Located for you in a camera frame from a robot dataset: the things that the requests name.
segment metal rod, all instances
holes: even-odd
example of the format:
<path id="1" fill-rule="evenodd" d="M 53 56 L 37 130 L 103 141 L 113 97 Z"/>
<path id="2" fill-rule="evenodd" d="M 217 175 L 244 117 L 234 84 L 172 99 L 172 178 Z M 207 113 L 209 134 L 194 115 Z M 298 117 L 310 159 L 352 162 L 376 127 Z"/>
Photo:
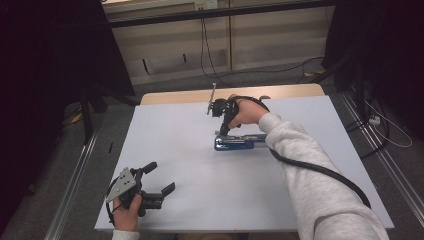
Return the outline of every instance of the metal rod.
<path id="1" fill-rule="evenodd" d="M 338 2 L 346 2 L 346 1 L 347 0 L 303 0 L 303 1 L 278 3 L 278 4 L 258 5 L 258 6 L 220 8 L 220 9 L 211 9 L 211 10 L 204 10 L 204 11 L 165 14 L 165 15 L 150 16 L 150 17 L 118 19 L 118 20 L 111 20 L 110 22 L 106 22 L 106 23 L 97 23 L 97 24 L 95 23 L 95 24 L 87 24 L 87 25 L 67 25 L 67 26 L 60 27 L 60 29 L 121 28 L 121 27 L 131 27 L 131 26 L 149 25 L 149 24 L 166 23 L 166 22 L 187 21 L 187 20 L 195 20 L 195 19 L 202 19 L 202 18 L 205 19 L 205 18 L 237 16 L 237 15 L 254 14 L 254 13 L 327 7 L 327 6 L 333 6 Z"/>

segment person's left hand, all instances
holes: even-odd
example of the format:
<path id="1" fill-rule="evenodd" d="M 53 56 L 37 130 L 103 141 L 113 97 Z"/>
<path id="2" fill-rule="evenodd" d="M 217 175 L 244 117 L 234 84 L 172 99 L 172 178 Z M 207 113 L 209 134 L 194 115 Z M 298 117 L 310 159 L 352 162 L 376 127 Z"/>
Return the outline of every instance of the person's left hand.
<path id="1" fill-rule="evenodd" d="M 113 199 L 113 209 L 121 205 L 119 197 Z M 141 196 L 136 195 L 131 202 L 130 208 L 125 209 L 123 206 L 118 207 L 113 212 L 115 221 L 115 229 L 120 231 L 136 232 L 138 229 L 138 209 L 141 205 Z"/>

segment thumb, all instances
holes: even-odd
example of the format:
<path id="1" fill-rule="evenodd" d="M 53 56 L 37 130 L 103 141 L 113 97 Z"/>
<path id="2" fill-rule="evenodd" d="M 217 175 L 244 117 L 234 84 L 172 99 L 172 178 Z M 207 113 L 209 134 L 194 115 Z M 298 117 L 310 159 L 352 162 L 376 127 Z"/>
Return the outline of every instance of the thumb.
<path id="1" fill-rule="evenodd" d="M 133 201 L 131 202 L 130 211 L 131 212 L 138 212 L 140 205 L 141 205 L 141 195 L 137 194 L 137 195 L 135 195 Z"/>

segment person's right arm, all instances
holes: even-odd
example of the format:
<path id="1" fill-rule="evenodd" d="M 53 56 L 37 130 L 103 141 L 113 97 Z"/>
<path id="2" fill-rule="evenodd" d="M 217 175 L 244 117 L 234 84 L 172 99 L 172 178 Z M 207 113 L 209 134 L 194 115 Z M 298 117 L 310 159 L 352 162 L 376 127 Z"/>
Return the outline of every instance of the person's right arm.
<path id="1" fill-rule="evenodd" d="M 266 142 L 281 156 L 340 171 L 322 147 L 296 123 L 282 121 L 248 100 L 238 100 L 239 115 L 230 123 L 257 123 Z M 296 214 L 301 239 L 388 239 L 381 221 L 359 197 L 339 181 L 321 173 L 281 165 Z"/>

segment table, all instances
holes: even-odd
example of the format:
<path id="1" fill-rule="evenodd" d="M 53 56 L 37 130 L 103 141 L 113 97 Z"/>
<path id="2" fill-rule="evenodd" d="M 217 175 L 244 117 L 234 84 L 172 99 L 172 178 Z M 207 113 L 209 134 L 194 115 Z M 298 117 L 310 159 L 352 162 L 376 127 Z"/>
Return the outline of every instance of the table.
<path id="1" fill-rule="evenodd" d="M 201 90 L 148 94 L 143 98 L 144 105 L 136 108 L 114 177 L 124 167 L 142 167 L 157 161 L 158 168 L 142 179 L 144 190 L 157 192 L 173 181 L 176 183 L 175 192 L 167 197 L 163 208 L 148 211 L 139 229 L 159 232 L 296 230 L 278 163 L 267 149 L 230 152 L 213 149 L 213 132 L 222 119 L 205 115 L 210 93 L 210 90 Z M 367 194 L 384 226 L 393 227 L 331 101 L 323 96 L 319 85 L 220 89 L 215 98 L 226 98 L 231 93 L 271 98 L 312 95 L 266 100 L 265 104 L 286 120 L 301 123 L 342 173 Z M 255 133 L 260 133 L 255 125 L 231 132 L 234 135 Z M 113 229 L 104 208 L 95 228 Z"/>

